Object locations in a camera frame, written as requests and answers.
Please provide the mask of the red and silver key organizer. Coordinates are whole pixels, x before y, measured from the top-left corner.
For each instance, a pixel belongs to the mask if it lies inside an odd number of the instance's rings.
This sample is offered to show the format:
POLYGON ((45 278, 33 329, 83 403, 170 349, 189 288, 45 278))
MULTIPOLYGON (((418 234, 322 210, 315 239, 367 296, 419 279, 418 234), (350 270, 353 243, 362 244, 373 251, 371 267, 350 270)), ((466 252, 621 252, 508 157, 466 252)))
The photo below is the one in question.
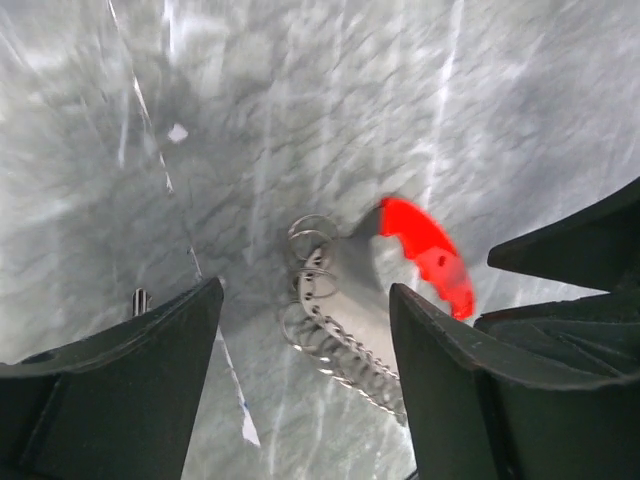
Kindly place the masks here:
POLYGON ((475 293, 462 255, 446 230, 415 203, 381 198, 347 235, 322 214, 295 220, 286 233, 290 300, 302 315, 278 316, 284 339, 317 369, 407 422, 393 347, 389 288, 376 268, 375 241, 392 238, 419 280, 454 319, 475 313, 475 293))

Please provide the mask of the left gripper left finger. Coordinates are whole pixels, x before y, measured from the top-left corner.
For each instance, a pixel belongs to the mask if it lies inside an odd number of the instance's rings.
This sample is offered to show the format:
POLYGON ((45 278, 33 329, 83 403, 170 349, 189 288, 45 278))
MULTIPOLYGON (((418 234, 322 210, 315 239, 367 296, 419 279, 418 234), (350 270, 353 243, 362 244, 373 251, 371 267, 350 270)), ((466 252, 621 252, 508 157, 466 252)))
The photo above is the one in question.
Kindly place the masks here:
POLYGON ((98 334, 2 365, 2 478, 180 478, 223 299, 213 277, 98 334))

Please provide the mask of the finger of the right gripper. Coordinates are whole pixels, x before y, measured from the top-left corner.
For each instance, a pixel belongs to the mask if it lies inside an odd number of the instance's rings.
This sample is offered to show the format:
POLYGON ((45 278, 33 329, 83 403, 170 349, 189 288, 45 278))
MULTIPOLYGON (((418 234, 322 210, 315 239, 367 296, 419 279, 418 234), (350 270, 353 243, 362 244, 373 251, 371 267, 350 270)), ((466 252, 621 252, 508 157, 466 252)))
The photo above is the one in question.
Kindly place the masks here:
POLYGON ((497 340, 596 375, 639 370, 639 183, 493 247, 489 266, 596 295, 482 315, 497 340))

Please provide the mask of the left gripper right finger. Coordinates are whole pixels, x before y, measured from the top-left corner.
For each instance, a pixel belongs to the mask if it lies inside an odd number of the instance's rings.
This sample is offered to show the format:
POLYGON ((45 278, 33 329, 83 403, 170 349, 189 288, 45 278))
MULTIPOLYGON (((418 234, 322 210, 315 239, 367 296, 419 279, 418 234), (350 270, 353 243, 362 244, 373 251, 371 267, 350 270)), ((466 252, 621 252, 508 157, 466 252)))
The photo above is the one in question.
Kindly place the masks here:
POLYGON ((635 291, 455 320, 408 286, 389 308, 420 479, 635 479, 635 291))

